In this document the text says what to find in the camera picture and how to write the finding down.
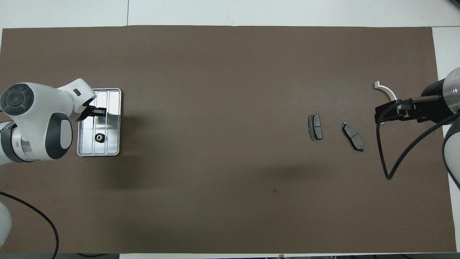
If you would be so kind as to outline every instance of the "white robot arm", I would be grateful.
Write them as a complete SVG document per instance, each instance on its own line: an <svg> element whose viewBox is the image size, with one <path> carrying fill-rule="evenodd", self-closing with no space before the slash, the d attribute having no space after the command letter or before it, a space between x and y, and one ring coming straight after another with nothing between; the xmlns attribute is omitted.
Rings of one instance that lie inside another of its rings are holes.
<svg viewBox="0 0 460 259"><path fill-rule="evenodd" d="M1 109L12 119L0 123L0 165L64 156L72 143L71 121L94 112L105 116L105 109L89 106L95 97L83 79L60 88L29 82L10 86L0 97Z"/></svg>

